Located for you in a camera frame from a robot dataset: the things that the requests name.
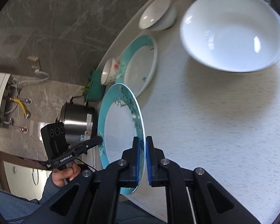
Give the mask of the blue left sleeve forearm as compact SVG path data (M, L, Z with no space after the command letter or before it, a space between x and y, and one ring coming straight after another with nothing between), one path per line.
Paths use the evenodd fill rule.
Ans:
M40 200L28 200L0 189L0 214L8 223L22 223L61 188L53 183L52 174L50 174Z

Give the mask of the person's left hand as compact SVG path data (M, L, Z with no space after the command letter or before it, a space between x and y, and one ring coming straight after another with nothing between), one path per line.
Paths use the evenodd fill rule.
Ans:
M67 178L72 181L81 172L81 168L74 162L73 165L64 170L54 169L51 175L53 183L58 187L63 187L65 185L64 180Z

